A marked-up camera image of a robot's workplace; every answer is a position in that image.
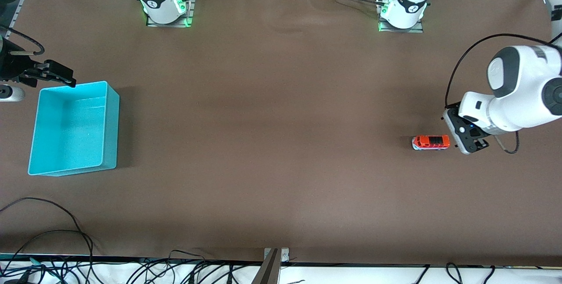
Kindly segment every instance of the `turquoise container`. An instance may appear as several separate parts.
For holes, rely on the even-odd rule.
[[[105,81],[39,93],[30,176],[69,176],[117,166],[119,95]]]

